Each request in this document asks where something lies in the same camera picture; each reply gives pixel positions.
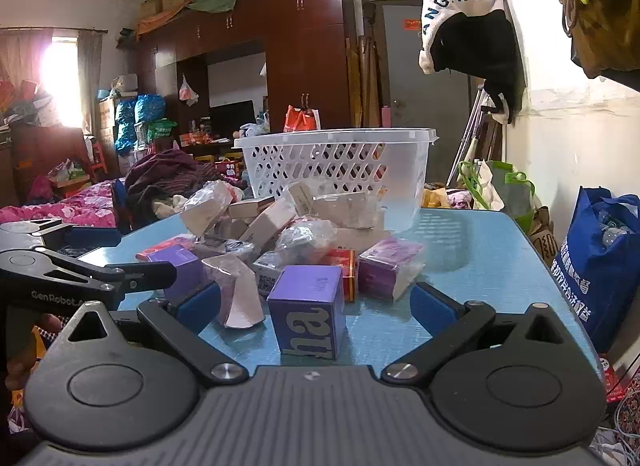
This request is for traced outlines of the metal crutches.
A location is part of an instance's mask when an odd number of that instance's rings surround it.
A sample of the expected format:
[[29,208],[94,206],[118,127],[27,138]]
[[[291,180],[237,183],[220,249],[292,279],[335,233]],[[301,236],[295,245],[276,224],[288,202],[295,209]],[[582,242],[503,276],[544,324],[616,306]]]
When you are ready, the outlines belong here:
[[489,94],[485,91],[484,86],[480,85],[477,88],[468,122],[466,122],[458,150],[448,174],[446,181],[447,186],[451,186],[454,184],[454,181],[457,180],[459,163],[463,160],[468,160],[470,158],[470,152],[473,152],[477,145],[477,135],[478,132],[480,132],[484,114],[488,111],[489,101]]

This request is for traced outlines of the dark purple clothes pile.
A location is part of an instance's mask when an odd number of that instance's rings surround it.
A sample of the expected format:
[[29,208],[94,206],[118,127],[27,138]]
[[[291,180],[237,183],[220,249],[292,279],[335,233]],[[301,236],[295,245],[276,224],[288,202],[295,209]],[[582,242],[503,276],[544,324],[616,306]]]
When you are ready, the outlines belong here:
[[213,175],[211,166],[198,163],[180,149],[146,155],[134,164],[125,179],[131,227],[137,230],[157,221],[152,208],[154,200],[174,195],[190,197]]

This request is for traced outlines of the blue shopping bag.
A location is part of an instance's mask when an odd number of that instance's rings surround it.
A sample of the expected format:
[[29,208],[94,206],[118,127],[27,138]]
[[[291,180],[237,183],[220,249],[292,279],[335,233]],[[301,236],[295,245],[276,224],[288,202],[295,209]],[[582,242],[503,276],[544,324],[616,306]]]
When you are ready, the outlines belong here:
[[639,288],[639,197],[579,189],[551,276],[593,347],[608,352]]

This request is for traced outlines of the red cigarette box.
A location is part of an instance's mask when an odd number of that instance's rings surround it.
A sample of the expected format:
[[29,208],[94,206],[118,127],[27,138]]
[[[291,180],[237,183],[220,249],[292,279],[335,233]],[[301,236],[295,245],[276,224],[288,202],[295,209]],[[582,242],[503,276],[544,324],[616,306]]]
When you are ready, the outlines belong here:
[[343,276],[345,301],[353,303],[357,297],[357,254],[352,249],[332,249],[321,260],[321,264],[340,267]]

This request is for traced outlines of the purple cube box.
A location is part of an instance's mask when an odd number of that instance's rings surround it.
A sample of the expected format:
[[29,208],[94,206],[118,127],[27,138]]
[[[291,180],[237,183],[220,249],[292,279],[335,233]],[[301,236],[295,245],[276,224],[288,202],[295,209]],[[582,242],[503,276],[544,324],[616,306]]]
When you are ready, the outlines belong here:
[[288,265],[267,298],[280,351],[336,360],[346,331],[343,271],[337,265]]

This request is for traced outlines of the white plastic basket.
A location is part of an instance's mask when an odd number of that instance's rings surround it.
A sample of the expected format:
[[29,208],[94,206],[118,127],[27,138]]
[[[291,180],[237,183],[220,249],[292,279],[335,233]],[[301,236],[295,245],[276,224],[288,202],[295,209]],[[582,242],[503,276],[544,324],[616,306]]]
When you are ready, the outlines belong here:
[[384,227],[409,230],[421,208],[434,129],[314,130],[242,137],[248,183],[255,197],[280,196],[305,181],[318,195],[364,192],[385,211]]

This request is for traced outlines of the purple white tissue pack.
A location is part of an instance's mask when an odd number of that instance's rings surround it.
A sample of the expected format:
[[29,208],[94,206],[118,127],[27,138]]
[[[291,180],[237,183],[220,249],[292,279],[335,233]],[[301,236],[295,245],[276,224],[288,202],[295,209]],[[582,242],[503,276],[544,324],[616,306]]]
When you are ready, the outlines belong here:
[[422,272],[424,244],[390,236],[358,257],[361,295],[396,301]]

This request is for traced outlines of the dark wooden wardrobe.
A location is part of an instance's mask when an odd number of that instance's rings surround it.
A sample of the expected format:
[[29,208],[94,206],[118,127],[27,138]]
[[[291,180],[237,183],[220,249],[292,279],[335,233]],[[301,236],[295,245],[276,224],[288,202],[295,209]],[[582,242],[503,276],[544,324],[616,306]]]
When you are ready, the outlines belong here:
[[264,53],[273,132],[282,130],[291,106],[318,110],[324,129],[350,128],[348,64],[356,45],[354,0],[236,0],[229,13],[180,10],[140,36],[139,90],[163,96],[184,133],[209,110],[209,66]]

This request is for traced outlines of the wrapped pink white packet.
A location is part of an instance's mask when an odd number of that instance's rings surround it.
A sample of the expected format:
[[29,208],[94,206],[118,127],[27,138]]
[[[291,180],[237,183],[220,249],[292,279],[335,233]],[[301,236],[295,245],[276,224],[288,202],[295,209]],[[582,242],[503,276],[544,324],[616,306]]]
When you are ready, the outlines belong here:
[[233,255],[209,257],[202,264],[206,276],[220,288],[219,324],[249,329],[264,322],[255,273],[247,264]]

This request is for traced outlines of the orange white plastic bag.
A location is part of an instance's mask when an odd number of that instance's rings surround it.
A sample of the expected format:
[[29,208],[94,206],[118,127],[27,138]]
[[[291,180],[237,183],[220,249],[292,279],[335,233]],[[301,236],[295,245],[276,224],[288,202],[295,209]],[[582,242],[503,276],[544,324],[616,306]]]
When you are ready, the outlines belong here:
[[283,132],[308,132],[321,129],[320,114],[317,109],[288,106]]

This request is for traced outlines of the grey door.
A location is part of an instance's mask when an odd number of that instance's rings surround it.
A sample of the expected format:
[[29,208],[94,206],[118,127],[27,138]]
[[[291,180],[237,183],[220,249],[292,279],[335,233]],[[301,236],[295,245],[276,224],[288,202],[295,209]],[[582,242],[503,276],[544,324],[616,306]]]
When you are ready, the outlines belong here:
[[444,183],[469,118],[469,77],[449,69],[424,74],[419,66],[419,3],[387,2],[380,11],[381,67],[385,70],[390,123],[396,128],[436,131],[438,140],[430,148],[426,179]]

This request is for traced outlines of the white black hanging jacket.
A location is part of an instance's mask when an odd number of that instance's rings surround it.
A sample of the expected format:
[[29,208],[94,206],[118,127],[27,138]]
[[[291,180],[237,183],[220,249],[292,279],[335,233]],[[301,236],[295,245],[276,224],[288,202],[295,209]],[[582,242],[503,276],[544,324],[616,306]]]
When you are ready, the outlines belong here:
[[506,0],[422,0],[419,66],[456,70],[484,81],[511,122],[522,103],[523,70]]

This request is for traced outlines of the green white tote bag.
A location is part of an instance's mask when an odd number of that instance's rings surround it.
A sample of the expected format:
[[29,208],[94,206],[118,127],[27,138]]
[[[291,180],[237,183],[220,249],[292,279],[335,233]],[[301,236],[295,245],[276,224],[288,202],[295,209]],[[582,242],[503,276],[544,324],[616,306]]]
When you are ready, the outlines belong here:
[[473,207],[502,212],[527,234],[537,210],[536,189],[528,176],[511,163],[495,160],[461,161],[459,180],[471,193]]

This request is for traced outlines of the brown hanging bag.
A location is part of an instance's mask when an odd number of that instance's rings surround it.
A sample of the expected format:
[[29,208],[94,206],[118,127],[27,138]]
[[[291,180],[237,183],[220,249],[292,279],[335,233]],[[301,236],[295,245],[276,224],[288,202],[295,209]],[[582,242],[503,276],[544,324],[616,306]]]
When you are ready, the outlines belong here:
[[594,79],[639,88],[639,0],[559,0],[572,62]]

